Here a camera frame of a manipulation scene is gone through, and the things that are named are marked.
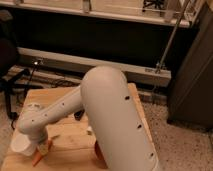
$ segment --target metal pole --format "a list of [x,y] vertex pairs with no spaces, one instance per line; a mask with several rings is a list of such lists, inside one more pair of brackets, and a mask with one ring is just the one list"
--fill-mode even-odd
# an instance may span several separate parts
[[173,42],[174,37],[175,37],[175,34],[177,32],[177,29],[178,29],[178,27],[180,25],[181,19],[182,19],[184,13],[185,13],[186,7],[187,7],[189,2],[190,2],[190,0],[185,0],[184,3],[183,3],[183,7],[181,8],[180,15],[178,16],[177,22],[176,22],[175,27],[174,27],[174,29],[172,31],[172,34],[171,34],[171,36],[169,38],[169,41],[168,41],[167,46],[166,46],[166,49],[164,50],[163,56],[161,57],[160,62],[157,63],[156,73],[159,73],[160,70],[162,69],[162,66],[164,65],[164,61],[165,61],[166,56],[167,56],[167,54],[169,52],[169,49],[170,49],[170,47],[172,45],[172,42]]

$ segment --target black cable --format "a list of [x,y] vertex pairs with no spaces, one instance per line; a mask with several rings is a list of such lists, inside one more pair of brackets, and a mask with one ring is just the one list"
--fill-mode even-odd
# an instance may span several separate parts
[[12,122],[11,122],[11,125],[10,125],[13,130],[15,130],[15,127],[14,127],[14,122],[15,121],[16,121],[16,119],[13,119]]
[[33,70],[32,70],[32,72],[31,72],[31,74],[30,74],[30,78],[29,78],[29,80],[28,80],[28,82],[27,82],[27,84],[26,84],[26,88],[25,88],[25,90],[24,90],[24,95],[27,95],[27,92],[28,92],[28,90],[29,90],[29,85],[30,85],[30,82],[32,81],[34,72],[38,70],[38,66],[40,65],[40,63],[41,63],[41,61],[35,61],[35,62],[34,62],[34,67],[33,67]]
[[52,88],[56,88],[56,87],[73,87],[73,86],[77,86],[79,85],[78,83],[74,83],[68,80],[64,79],[56,79],[53,80],[51,83],[51,87]]

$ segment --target speckled floor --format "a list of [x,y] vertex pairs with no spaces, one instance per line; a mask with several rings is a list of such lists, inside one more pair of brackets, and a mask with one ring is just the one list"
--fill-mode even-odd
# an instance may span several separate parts
[[[21,107],[16,102],[13,97],[13,107],[20,112]],[[182,124],[168,125],[165,106],[143,103],[143,107],[165,171],[213,171],[213,149],[208,134]],[[10,122],[0,93],[0,167],[11,140]]]

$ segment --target wooden block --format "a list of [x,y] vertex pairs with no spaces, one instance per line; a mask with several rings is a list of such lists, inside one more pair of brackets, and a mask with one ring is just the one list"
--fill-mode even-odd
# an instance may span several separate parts
[[[128,84],[131,97],[133,98],[143,125],[152,142],[143,107],[137,93],[135,84]],[[73,88],[55,88],[29,91],[24,105],[37,102],[45,107],[71,91]],[[97,159],[94,152],[95,136],[87,134],[88,118],[76,121],[74,116],[64,118],[53,125],[48,125],[49,137],[53,139],[53,146],[36,167],[32,166],[32,157],[22,156],[8,149],[8,153],[2,165],[1,171],[103,171],[104,166]]]

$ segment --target cable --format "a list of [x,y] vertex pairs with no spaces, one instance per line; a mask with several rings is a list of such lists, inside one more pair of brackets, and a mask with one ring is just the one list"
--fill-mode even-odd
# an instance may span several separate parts
[[168,52],[169,52],[169,50],[171,48],[171,45],[173,43],[173,40],[174,40],[174,37],[176,35],[177,29],[179,28],[180,22],[181,22],[181,20],[182,20],[182,18],[184,16],[185,10],[186,10],[189,2],[190,2],[190,0],[185,0],[184,3],[183,3],[183,6],[182,6],[180,14],[179,14],[179,16],[177,18],[177,22],[175,24],[175,27],[173,28],[172,34],[171,34],[171,36],[169,38],[169,41],[168,41],[168,43],[166,45],[166,48],[165,48],[164,52],[163,52],[163,56],[161,57],[160,62],[157,63],[156,73],[159,73],[160,70],[162,69],[163,65],[164,65],[164,61],[165,61],[165,59],[166,59],[166,57],[168,55]]
[[52,83],[51,83],[51,87],[52,88],[56,88],[56,87],[74,87],[74,86],[77,86],[77,85],[79,85],[79,84],[71,82],[71,81],[68,81],[65,78],[64,79],[53,80]]
[[35,62],[33,63],[33,64],[34,64],[34,67],[33,67],[33,70],[32,70],[32,72],[31,72],[31,74],[30,74],[30,78],[29,78],[29,80],[28,80],[28,82],[27,82],[27,84],[26,84],[26,88],[24,89],[24,95],[27,94],[27,91],[29,90],[30,82],[31,82],[31,80],[32,80],[32,78],[33,78],[33,74],[34,74],[35,71],[38,70],[38,66],[40,65],[41,62],[42,62],[41,60],[37,60],[37,61],[35,61]]
[[10,125],[13,130],[15,130],[15,127],[14,127],[14,122],[15,121],[16,121],[16,119],[13,119],[12,122],[11,122],[11,125]]

